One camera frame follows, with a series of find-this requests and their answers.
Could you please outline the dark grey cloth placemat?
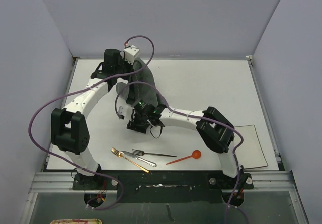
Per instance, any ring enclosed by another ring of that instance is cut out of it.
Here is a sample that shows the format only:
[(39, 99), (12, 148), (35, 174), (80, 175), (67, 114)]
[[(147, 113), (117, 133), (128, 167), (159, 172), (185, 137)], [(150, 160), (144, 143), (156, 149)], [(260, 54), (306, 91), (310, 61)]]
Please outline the dark grey cloth placemat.
[(142, 83), (135, 83), (125, 87), (127, 85), (126, 83), (119, 82), (116, 84), (116, 92), (117, 94), (120, 94), (120, 97), (129, 105), (133, 106), (134, 104), (138, 103), (139, 100), (142, 100), (147, 104), (152, 104), (153, 106), (157, 107), (159, 104), (163, 104), (164, 101), (154, 90), (154, 88), (150, 86), (156, 86), (151, 70), (141, 59), (134, 62), (133, 70), (137, 71), (143, 67), (144, 69), (142, 71), (129, 77), (129, 83)]

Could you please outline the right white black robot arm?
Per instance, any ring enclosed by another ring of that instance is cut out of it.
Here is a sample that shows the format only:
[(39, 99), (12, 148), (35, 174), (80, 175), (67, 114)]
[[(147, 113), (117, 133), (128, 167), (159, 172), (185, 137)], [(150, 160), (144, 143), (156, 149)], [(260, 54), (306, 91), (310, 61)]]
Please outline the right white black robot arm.
[(146, 133), (150, 126), (173, 126), (197, 131), (205, 145), (218, 154), (226, 186), (236, 188), (241, 184), (242, 176), (233, 155), (235, 127), (216, 108), (189, 111), (171, 109), (165, 104), (155, 107), (139, 100), (132, 106), (127, 129)]

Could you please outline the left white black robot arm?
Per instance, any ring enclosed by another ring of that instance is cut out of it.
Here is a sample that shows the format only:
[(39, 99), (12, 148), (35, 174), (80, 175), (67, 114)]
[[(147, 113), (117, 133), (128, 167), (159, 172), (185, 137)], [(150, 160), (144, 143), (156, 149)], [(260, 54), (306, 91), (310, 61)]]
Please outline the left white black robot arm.
[(133, 72), (133, 64), (139, 49), (129, 46), (123, 50), (107, 49), (104, 60), (91, 74), (86, 85), (88, 90), (78, 95), (64, 108), (56, 108), (51, 113), (51, 142), (65, 152), (77, 165), (78, 173), (85, 176), (85, 184), (91, 189), (101, 186), (103, 177), (96, 173), (99, 164), (88, 149), (90, 135), (86, 124), (89, 115), (98, 101), (117, 83), (117, 78), (100, 82), (115, 74)]

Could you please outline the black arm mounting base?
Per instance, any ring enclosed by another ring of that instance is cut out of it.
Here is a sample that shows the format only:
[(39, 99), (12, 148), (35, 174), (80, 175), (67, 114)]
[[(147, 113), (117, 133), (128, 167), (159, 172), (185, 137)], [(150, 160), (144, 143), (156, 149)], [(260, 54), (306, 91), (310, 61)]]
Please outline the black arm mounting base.
[(121, 203), (209, 203), (227, 202), (234, 189), (244, 201), (244, 191), (253, 189), (252, 177), (242, 173), (231, 178), (221, 171), (144, 171), (103, 170), (102, 176), (74, 178), (73, 190), (116, 191)]

